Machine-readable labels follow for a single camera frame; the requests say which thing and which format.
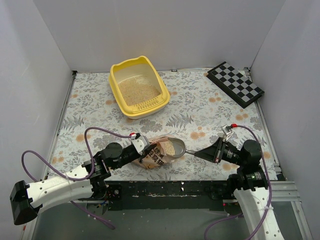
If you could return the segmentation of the pink cat litter bag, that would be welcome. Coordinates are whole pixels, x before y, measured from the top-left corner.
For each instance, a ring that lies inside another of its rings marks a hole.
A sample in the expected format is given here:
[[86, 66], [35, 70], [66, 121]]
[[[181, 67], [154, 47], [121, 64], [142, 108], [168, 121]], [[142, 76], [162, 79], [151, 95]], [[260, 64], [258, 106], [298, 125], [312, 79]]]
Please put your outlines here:
[[151, 144], [155, 147], [146, 155], [142, 160], [136, 159], [134, 164], [145, 169], [153, 169], [162, 165], [174, 163], [176, 161], [170, 154], [174, 153], [174, 146], [170, 135], [160, 135], [157, 137], [149, 138]]

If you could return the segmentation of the silver metal scoop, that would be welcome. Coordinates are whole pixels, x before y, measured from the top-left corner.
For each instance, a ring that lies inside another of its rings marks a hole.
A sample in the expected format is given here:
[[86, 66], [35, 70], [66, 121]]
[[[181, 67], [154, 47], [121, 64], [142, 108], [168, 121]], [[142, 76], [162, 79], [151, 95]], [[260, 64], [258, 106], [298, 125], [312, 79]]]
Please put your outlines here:
[[196, 153], [194, 150], [188, 150], [185, 142], [181, 139], [169, 137], [167, 142], [169, 145], [165, 149], [165, 153], [172, 158], [177, 159], [182, 157], [184, 154], [194, 155]]

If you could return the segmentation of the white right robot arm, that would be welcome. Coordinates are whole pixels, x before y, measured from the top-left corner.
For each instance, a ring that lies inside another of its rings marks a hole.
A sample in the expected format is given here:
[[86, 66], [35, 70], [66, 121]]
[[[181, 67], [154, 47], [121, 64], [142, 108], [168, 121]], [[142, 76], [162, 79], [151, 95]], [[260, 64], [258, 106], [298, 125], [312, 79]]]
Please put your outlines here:
[[227, 195], [236, 199], [250, 232], [249, 240], [283, 240], [274, 209], [271, 205], [270, 179], [260, 166], [263, 157], [256, 140], [246, 140], [237, 149], [222, 137], [211, 146], [193, 153], [195, 157], [219, 163], [221, 160], [238, 166], [226, 181]]

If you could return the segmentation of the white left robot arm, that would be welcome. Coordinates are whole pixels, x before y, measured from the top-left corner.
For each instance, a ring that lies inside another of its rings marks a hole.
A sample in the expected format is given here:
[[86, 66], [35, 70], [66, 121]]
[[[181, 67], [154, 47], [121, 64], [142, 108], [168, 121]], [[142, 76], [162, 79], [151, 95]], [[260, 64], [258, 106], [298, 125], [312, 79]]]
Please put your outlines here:
[[9, 197], [14, 224], [26, 224], [40, 213], [67, 202], [103, 199], [108, 193], [105, 179], [111, 177], [111, 170], [143, 159], [153, 148], [154, 145], [141, 143], [123, 148], [112, 142], [98, 151], [93, 161], [86, 161], [61, 176], [30, 183], [17, 182]]

